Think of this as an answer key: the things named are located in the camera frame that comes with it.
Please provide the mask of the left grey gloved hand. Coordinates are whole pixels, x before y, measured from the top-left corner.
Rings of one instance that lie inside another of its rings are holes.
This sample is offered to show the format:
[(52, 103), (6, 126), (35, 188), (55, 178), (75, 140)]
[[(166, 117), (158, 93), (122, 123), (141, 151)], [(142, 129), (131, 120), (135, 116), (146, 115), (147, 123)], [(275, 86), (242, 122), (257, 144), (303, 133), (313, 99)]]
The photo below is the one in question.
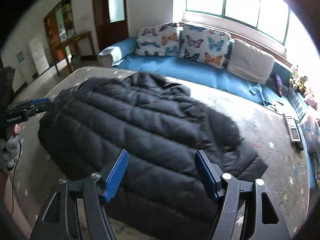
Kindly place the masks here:
[(6, 138), (1, 135), (1, 171), (4, 173), (11, 171), (20, 158), (22, 146), (19, 131), (19, 125), (15, 124), (6, 130)]

